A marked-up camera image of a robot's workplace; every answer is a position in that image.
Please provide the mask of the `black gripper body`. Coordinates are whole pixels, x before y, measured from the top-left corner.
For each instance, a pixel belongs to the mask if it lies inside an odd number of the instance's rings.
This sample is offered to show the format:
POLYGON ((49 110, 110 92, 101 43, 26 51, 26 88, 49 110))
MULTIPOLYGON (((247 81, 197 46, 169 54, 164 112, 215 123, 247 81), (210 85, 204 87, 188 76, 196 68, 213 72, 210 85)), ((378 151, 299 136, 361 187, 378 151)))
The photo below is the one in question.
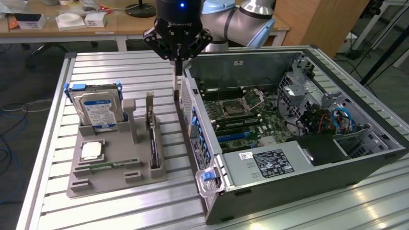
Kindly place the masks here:
POLYGON ((202 29, 201 0, 157 0, 156 32, 165 44, 189 47, 202 29))

